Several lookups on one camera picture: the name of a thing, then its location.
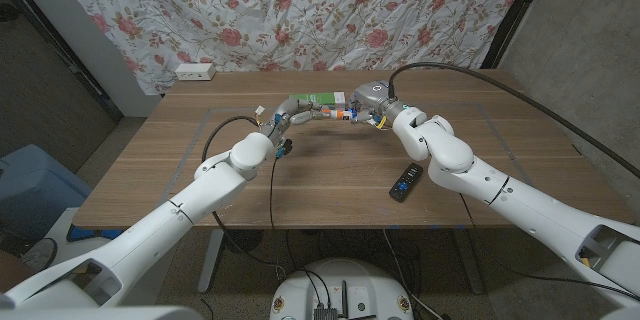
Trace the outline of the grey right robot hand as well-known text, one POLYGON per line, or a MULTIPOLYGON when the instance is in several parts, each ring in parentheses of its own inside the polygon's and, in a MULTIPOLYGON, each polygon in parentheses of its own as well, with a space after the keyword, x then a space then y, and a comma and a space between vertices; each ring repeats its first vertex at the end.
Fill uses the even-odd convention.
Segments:
POLYGON ((352 123, 369 124, 378 129, 391 128, 394 120, 405 109, 405 103, 390 97, 389 84, 373 81, 358 86, 349 98, 348 108, 352 123))

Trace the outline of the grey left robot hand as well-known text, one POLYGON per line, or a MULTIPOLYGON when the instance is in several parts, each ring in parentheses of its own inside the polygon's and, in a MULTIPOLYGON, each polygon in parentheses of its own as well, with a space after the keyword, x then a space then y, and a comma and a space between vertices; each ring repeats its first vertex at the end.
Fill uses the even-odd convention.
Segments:
POLYGON ((302 125, 311 120, 324 119, 322 104, 297 98, 286 99, 262 126, 261 133, 273 145, 277 145, 292 125, 302 125))

